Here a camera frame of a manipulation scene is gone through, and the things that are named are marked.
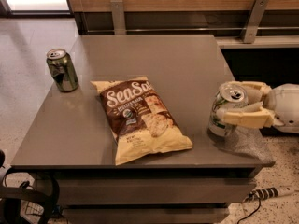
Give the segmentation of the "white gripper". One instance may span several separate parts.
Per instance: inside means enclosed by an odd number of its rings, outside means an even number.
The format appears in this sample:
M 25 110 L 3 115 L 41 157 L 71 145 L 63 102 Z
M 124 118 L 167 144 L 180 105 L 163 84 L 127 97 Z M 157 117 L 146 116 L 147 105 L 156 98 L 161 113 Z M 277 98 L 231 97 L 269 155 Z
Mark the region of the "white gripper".
M 222 122 L 252 129 L 273 125 L 284 133 L 299 133 L 298 84 L 283 84 L 273 90 L 260 81 L 229 81 L 229 84 L 241 86 L 246 91 L 249 105 L 219 108 L 217 116 Z

